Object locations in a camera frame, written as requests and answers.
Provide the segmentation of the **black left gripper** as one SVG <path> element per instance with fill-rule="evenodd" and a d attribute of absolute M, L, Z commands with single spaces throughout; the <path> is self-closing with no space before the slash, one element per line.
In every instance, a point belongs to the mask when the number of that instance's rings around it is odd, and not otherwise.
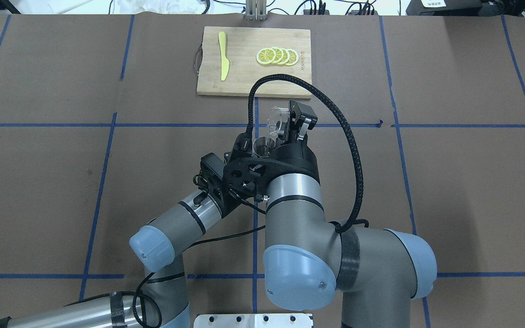
<path fill-rule="evenodd" d="M 252 157 L 252 133 L 240 133 L 232 146 L 228 160 Z M 233 212 L 244 197 L 225 182 L 225 162 L 214 153 L 208 153 L 200 159 L 200 171 L 193 178 L 198 189 L 207 193 L 219 208 L 221 218 Z"/>

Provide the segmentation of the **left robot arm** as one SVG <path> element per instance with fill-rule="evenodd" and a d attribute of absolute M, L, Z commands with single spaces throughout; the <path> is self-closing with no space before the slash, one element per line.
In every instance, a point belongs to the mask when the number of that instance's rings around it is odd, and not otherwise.
<path fill-rule="evenodd" d="M 202 237 L 248 196 L 230 181 L 226 168 L 252 159 L 252 131 L 240 133 L 224 158 L 213 153 L 201 158 L 193 178 L 196 191 L 164 214 L 150 220 L 129 244 L 146 276 L 133 291 L 86 297 L 35 315 L 0 319 L 0 328 L 187 328 L 190 306 L 183 252 L 202 243 Z"/>

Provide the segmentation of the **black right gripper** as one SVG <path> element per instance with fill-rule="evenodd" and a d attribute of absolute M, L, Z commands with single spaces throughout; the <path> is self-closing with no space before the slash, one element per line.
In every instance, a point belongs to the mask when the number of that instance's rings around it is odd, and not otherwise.
<path fill-rule="evenodd" d="M 319 183 L 315 154 L 304 141 L 317 121 L 318 117 L 309 105 L 289 101 L 285 131 L 285 141 L 289 144 L 277 148 L 268 158 L 259 158 L 252 152 L 252 157 L 227 160 L 223 175 L 225 182 L 245 199 L 252 198 L 257 203 L 269 195 L 271 182 L 286 174 L 302 174 Z"/>

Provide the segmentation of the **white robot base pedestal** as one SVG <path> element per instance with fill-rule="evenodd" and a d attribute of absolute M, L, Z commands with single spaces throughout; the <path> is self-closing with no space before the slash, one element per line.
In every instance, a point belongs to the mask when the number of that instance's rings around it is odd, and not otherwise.
<path fill-rule="evenodd" d="M 306 313 L 205 314 L 195 318 L 194 328 L 313 328 Z"/>

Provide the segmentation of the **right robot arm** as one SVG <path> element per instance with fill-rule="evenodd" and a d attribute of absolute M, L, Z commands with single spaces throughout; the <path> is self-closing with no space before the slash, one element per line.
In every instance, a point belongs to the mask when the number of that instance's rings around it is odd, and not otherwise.
<path fill-rule="evenodd" d="M 315 154 L 308 131 L 317 116 L 291 100 L 272 109 L 270 141 L 258 154 L 239 141 L 224 168 L 228 191 L 265 201 L 265 292 L 277 307 L 311 311 L 342 292 L 343 328 L 408 328 L 410 302 L 431 293 L 435 254 L 421 237 L 371 229 L 325 217 Z"/>

